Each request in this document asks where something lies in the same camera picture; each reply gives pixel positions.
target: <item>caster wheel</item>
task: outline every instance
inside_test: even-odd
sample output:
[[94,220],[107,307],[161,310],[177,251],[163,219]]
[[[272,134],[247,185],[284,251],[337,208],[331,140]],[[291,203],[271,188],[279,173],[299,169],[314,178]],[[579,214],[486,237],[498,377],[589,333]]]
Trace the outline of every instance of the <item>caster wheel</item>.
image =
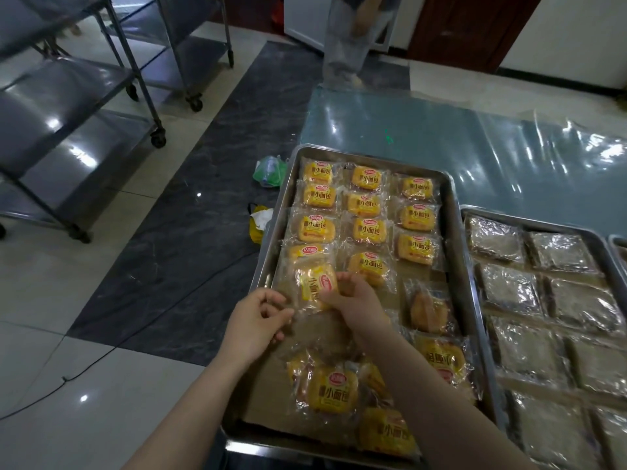
[[155,130],[151,135],[151,143],[156,149],[162,149],[166,146],[166,131],[162,128]]
[[137,87],[133,84],[126,86],[126,93],[129,95],[131,99],[135,102],[139,102],[139,95],[137,94]]
[[76,239],[77,241],[82,242],[83,244],[89,244],[91,242],[91,237],[86,230],[82,230],[75,226],[75,229],[70,231],[70,237],[72,239]]
[[200,112],[202,110],[202,101],[200,99],[190,99],[188,102],[193,112]]

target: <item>stainless steel cart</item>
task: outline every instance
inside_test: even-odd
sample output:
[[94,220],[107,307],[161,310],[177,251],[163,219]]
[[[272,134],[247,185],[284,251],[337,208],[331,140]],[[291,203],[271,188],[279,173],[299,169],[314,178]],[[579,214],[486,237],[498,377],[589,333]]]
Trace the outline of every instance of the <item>stainless steel cart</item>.
[[[56,45],[55,34],[89,16],[103,25],[103,8],[130,69],[75,59]],[[38,47],[42,42],[49,49]],[[165,130],[111,0],[0,0],[0,61],[28,47],[43,62],[0,89],[0,215],[62,227],[89,243],[77,218],[146,137],[163,147]],[[132,93],[136,79],[152,119],[101,110],[122,89]]]
[[[127,38],[164,47],[142,67],[146,83],[181,92],[194,112],[202,110],[197,89],[224,53],[230,66],[234,64],[224,0],[151,0],[131,12],[127,2],[120,0],[114,5],[119,13],[127,13],[120,19]],[[218,10],[222,11],[226,42],[191,36]],[[114,25],[108,27],[111,34],[117,33]]]

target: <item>black cable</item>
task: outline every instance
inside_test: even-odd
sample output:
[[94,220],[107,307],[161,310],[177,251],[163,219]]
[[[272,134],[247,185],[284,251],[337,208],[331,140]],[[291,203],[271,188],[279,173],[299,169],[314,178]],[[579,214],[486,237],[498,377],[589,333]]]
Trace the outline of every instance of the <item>black cable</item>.
[[231,267],[233,267],[235,264],[237,264],[240,260],[244,260],[247,257],[252,256],[253,254],[256,254],[259,251],[253,251],[253,252],[249,252],[248,254],[245,254],[243,256],[241,256],[238,259],[235,259],[234,261],[232,261],[229,265],[221,268],[220,270],[214,272],[213,274],[211,274],[209,277],[207,277],[203,282],[200,283],[200,285],[197,285],[196,287],[194,287],[191,291],[189,291],[188,293],[184,294],[184,296],[182,296],[180,299],[178,299],[176,302],[174,302],[172,305],[170,305],[168,308],[166,308],[165,310],[163,310],[160,314],[158,314],[155,318],[153,318],[151,321],[149,321],[148,323],[142,325],[138,330],[136,330],[135,332],[131,333],[128,337],[124,338],[123,340],[120,341],[120,343],[118,343],[117,345],[115,345],[113,348],[111,348],[110,350],[108,350],[104,355],[102,355],[101,357],[99,357],[96,361],[94,361],[93,363],[91,363],[87,368],[85,368],[84,370],[82,370],[80,373],[78,373],[76,376],[72,377],[72,378],[66,378],[65,376],[61,376],[61,379],[63,379],[63,382],[54,390],[50,391],[47,395],[40,397],[38,400],[33,401],[32,403],[25,405],[24,407],[21,407],[20,409],[18,409],[17,411],[13,411],[10,414],[4,415],[3,417],[0,417],[0,421],[4,420],[4,419],[9,419],[9,417],[12,417],[16,414],[19,414],[22,411],[27,410],[29,407],[34,406],[35,404],[37,404],[38,402],[43,401],[45,398],[53,395],[55,392],[57,392],[60,388],[62,388],[63,386],[65,386],[68,382],[70,381],[74,381],[74,379],[79,378],[80,376],[82,376],[85,372],[87,372],[87,370],[89,368],[91,368],[94,364],[98,363],[100,360],[103,360],[104,358],[106,358],[110,353],[112,353],[113,351],[115,351],[117,348],[121,347],[124,343],[126,343],[127,341],[129,341],[131,338],[137,336],[139,333],[143,332],[146,328],[148,328],[150,325],[154,324],[159,318],[161,318],[163,315],[165,315],[168,311],[170,311],[172,308],[174,308],[175,306],[177,306],[179,303],[181,303],[183,300],[185,300],[187,297],[189,297],[190,295],[192,295],[192,293],[194,293],[196,290],[200,289],[200,287],[202,287],[203,285],[207,284],[207,282],[209,282],[212,278],[214,278],[216,275],[218,275],[219,273],[224,272],[226,269],[229,269]]

